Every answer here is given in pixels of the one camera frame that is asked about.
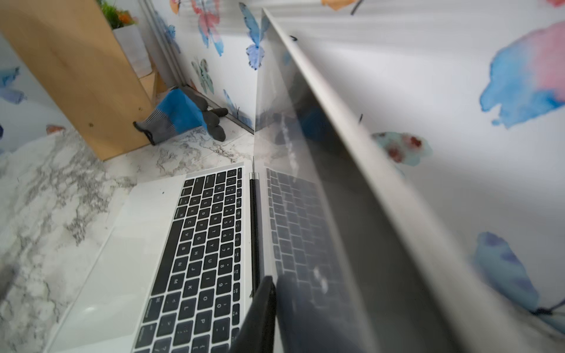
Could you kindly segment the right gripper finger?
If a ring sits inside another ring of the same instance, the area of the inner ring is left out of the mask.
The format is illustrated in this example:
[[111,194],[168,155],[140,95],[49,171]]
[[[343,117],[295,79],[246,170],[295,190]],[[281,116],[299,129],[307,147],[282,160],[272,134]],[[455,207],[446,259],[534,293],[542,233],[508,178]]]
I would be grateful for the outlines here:
[[272,276],[260,282],[244,323],[229,353],[271,353],[277,313],[276,288]]

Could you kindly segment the silver laptop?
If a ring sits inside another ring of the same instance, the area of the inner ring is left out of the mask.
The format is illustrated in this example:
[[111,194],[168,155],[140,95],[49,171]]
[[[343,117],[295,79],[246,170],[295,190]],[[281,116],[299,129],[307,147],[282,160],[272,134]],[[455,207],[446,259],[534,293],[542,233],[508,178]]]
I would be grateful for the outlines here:
[[250,161],[130,192],[49,352],[229,352],[265,276],[273,352],[528,352],[466,255],[262,13]]

